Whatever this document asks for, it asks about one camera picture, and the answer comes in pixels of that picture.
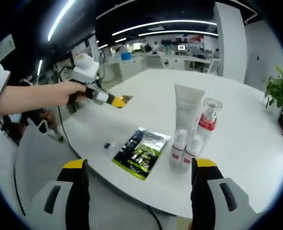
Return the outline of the person's left hand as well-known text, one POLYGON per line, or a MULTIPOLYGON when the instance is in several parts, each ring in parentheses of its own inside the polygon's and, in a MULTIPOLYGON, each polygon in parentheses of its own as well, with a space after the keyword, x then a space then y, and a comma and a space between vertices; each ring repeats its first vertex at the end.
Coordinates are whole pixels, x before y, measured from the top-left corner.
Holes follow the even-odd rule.
POLYGON ((58 105, 73 104, 79 99, 86 99, 86 87, 83 84, 66 80, 56 85, 58 105))

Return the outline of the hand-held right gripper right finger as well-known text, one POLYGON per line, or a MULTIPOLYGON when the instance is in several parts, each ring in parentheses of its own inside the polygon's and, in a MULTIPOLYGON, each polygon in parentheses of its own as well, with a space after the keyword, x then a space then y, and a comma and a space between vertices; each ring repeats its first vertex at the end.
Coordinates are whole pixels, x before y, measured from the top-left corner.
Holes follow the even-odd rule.
POLYGON ((247 230, 259 217, 248 194, 209 159, 192 159, 192 230, 247 230))

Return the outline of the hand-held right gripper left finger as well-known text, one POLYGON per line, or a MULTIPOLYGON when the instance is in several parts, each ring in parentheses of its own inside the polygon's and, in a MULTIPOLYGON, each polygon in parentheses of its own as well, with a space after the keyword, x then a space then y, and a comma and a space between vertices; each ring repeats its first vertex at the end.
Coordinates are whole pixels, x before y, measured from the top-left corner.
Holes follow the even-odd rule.
POLYGON ((89 230, 88 161, 66 163, 55 181, 34 196, 30 206, 33 230, 89 230))

